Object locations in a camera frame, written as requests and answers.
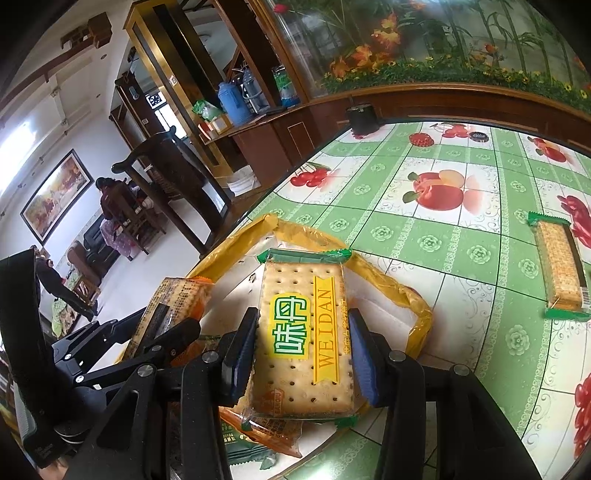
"wrapped biscuit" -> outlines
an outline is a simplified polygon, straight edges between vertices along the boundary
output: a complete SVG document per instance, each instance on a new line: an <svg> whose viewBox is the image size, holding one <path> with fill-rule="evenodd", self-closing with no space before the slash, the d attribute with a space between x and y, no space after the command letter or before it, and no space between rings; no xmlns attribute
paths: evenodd
<svg viewBox="0 0 591 480"><path fill-rule="evenodd" d="M259 303L250 406L281 419L333 419L355 412L342 263L350 250L271 249Z"/></svg>
<svg viewBox="0 0 591 480"><path fill-rule="evenodd" d="M148 303L123 360L132 358L142 346L169 328L191 317L200 320L211 298L213 282L207 278L165 278Z"/></svg>
<svg viewBox="0 0 591 480"><path fill-rule="evenodd" d="M570 222L530 212L528 223L534 230L544 275L548 298L545 317L589 320L589 289Z"/></svg>

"window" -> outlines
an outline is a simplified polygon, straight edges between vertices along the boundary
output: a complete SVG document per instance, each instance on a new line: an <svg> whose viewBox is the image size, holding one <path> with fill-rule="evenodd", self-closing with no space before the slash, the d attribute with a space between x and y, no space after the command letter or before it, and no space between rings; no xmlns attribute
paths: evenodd
<svg viewBox="0 0 591 480"><path fill-rule="evenodd" d="M181 122L178 121L173 109L171 109L170 105L166 102L162 92L157 92L153 95L146 95L146 100L166 130L170 130L170 127L174 125L177 128L177 137L183 139L187 136L187 132L181 125Z"/></svg>
<svg viewBox="0 0 591 480"><path fill-rule="evenodd" d="M27 160L34 141L35 132L31 132L28 123L24 123L0 146L0 195Z"/></svg>

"green tablecloth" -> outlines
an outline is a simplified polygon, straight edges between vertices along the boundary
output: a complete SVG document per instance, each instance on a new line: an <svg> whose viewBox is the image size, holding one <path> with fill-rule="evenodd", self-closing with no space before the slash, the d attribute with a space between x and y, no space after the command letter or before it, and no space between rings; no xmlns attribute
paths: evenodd
<svg viewBox="0 0 591 480"><path fill-rule="evenodd" d="M420 360L473 369L542 477L558 480L574 461L574 391L591 372L591 338L585 323L543 318L544 280L525 219L536 210L570 220L568 196L588 212L590 178L591 158L525 134L387 125L362 139L343 134L244 223L274 213L313 226L417 290L434 311ZM424 180L433 180L430 195ZM591 249L577 244L589 270ZM427 417L435 422L433 409ZM373 478L372 441L381 441L374 430L364 423L287 480ZM434 478L434 432L427 432L426 478Z"/></svg>

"chair backrest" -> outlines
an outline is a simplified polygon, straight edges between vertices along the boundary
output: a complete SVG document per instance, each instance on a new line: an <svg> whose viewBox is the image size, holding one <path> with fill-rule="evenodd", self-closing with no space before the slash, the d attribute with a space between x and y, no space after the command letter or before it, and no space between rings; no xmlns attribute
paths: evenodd
<svg viewBox="0 0 591 480"><path fill-rule="evenodd" d="M109 189L109 203L114 204L123 214L125 220L135 221L139 204L134 193L125 182L117 182Z"/></svg>

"glass cabinet door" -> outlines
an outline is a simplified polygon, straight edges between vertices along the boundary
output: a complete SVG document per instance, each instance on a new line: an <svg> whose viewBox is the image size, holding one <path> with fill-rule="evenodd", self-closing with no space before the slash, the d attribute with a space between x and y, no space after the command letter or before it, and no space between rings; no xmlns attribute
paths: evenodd
<svg viewBox="0 0 591 480"><path fill-rule="evenodd" d="M589 75L525 0L251 0L310 96L408 82L498 85L591 113Z"/></svg>

